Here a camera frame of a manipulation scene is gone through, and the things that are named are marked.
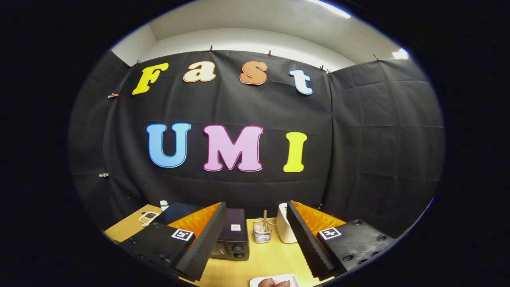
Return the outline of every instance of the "ceiling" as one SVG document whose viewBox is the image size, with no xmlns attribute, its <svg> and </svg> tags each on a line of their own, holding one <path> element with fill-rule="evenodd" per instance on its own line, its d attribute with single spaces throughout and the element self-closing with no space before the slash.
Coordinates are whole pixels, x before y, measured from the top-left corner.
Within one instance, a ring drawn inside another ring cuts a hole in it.
<svg viewBox="0 0 510 287">
<path fill-rule="evenodd" d="M 307 0 L 197 0 L 150 23 L 161 40 L 217 28 L 249 28 L 283 33 L 324 46 L 355 63 L 393 58 L 400 49 L 376 29 Z"/>
</svg>

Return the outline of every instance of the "orange foam pad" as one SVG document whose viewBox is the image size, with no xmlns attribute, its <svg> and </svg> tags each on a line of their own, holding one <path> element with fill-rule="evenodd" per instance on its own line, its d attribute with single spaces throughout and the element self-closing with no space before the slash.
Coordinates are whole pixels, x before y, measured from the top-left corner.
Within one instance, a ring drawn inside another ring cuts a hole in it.
<svg viewBox="0 0 510 287">
<path fill-rule="evenodd" d="M 216 204 L 203 208 L 186 217 L 183 217 L 177 221 L 168 224 L 168 226 L 192 231 L 193 233 L 195 233 L 195 240 L 191 243 L 190 245 L 191 247 L 195 243 L 197 238 L 200 236 L 200 233 L 202 233 L 203 229 L 206 227 L 207 223 L 213 216 L 214 212 L 216 212 L 220 204 L 221 202 L 218 202 Z"/>
<path fill-rule="evenodd" d="M 315 239 L 317 239 L 319 231 L 346 223 L 345 221 L 341 221 L 338 218 L 334 218 L 304 204 L 297 203 L 293 200 L 291 200 L 291 202 L 294 204 L 297 212 L 299 212 L 301 218 L 303 218 L 304 222 L 315 236 Z"/>
</svg>

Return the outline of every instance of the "blue letter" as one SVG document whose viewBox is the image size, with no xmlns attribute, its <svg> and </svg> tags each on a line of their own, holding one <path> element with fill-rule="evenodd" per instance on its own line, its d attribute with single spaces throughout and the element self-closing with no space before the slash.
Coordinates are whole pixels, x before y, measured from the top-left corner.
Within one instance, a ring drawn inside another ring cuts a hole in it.
<svg viewBox="0 0 510 287">
<path fill-rule="evenodd" d="M 305 75 L 303 70 L 293 70 L 289 73 L 294 76 L 294 84 L 299 92 L 304 94 L 311 94 L 313 92 L 311 88 L 307 87 L 307 83 L 305 82 L 309 81 L 310 77 Z"/>
<path fill-rule="evenodd" d="M 186 133 L 191 129 L 188 123 L 176 123 L 172 125 L 172 131 L 175 132 L 175 154 L 166 156 L 163 153 L 163 132 L 166 126 L 163 124 L 153 124 L 147 127 L 149 133 L 149 156 L 157 165 L 163 168 L 174 168 L 181 165 L 186 160 Z"/>
</svg>

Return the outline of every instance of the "white wall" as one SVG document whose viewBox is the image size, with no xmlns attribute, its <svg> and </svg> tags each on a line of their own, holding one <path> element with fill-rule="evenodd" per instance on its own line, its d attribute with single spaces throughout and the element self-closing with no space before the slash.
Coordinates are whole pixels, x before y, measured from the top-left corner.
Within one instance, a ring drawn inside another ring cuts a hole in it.
<svg viewBox="0 0 510 287">
<path fill-rule="evenodd" d="M 315 67 L 324 65 L 324 69 L 330 71 L 355 65 L 353 61 L 330 49 L 298 37 L 242 28 L 201 30 L 168 37 L 155 42 L 140 58 L 140 61 L 183 52 L 207 51 L 211 45 L 213 50 L 249 51 L 264 54 L 271 50 L 271 55 L 296 60 Z"/>
<path fill-rule="evenodd" d="M 129 66 L 141 61 L 143 55 L 156 43 L 156 38 L 146 24 L 132 32 L 111 48 L 113 53 Z"/>
</svg>

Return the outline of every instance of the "finger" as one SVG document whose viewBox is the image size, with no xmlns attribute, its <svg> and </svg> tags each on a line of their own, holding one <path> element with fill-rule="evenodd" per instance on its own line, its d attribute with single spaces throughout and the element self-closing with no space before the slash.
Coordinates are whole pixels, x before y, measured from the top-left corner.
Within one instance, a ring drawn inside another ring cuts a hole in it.
<svg viewBox="0 0 510 287">
<path fill-rule="evenodd" d="M 275 287 L 290 287 L 290 280 L 278 283 Z"/>
<path fill-rule="evenodd" d="M 273 278 L 267 278 L 262 281 L 260 281 L 258 287 L 275 287 L 276 284 L 274 283 Z"/>
</svg>

